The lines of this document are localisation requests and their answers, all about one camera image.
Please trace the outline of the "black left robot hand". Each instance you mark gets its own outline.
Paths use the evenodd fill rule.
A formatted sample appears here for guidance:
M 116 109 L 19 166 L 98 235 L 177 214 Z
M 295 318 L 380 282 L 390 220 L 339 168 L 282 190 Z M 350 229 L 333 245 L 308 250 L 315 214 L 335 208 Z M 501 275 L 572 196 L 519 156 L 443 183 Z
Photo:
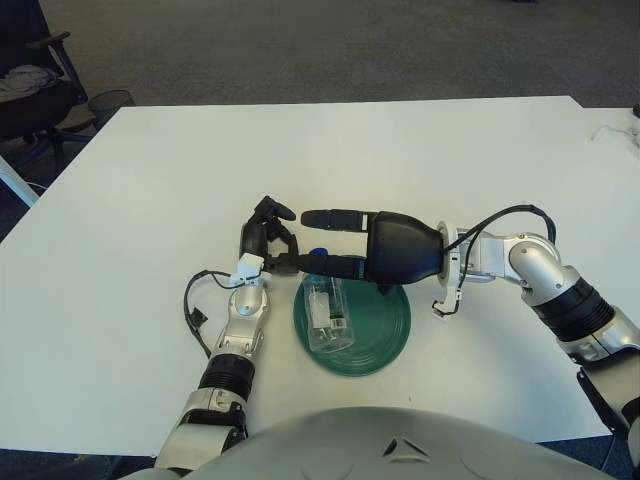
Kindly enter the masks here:
M 271 274 L 292 275 L 298 273 L 299 255 L 296 236 L 283 224 L 282 220 L 294 221 L 296 214 L 270 196 L 265 196 L 254 208 L 254 213 L 242 226 L 239 256 L 253 254 L 264 260 L 263 270 Z M 287 251 L 273 256 L 269 244 L 282 241 Z

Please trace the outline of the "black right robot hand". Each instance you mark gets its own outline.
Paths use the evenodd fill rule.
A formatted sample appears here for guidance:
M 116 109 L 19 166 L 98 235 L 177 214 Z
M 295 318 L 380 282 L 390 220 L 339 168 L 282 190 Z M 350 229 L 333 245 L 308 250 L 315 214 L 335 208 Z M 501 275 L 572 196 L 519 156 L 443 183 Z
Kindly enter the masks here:
M 301 223 L 314 229 L 367 235 L 363 258 L 298 256 L 297 268 L 308 274 L 395 286 L 438 275 L 444 267 L 442 234 L 408 215 L 387 211 L 309 210 L 302 213 Z

